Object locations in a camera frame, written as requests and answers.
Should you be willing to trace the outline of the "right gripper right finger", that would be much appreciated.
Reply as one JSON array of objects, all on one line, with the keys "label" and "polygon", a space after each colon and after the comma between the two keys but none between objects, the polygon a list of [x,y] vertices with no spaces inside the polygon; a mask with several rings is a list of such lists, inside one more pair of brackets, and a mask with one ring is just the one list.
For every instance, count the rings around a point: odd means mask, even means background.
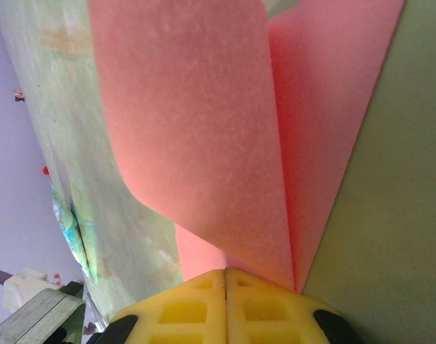
[{"label": "right gripper right finger", "polygon": [[237,268],[226,269],[228,343],[361,343],[338,310]]}]

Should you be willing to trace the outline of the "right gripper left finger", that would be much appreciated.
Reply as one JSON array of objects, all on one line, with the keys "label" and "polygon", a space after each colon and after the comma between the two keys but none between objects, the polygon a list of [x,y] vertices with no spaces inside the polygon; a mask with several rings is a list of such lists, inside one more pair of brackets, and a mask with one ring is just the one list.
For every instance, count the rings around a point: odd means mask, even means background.
[{"label": "right gripper left finger", "polygon": [[96,343],[226,343],[225,273],[216,269],[123,308]]}]

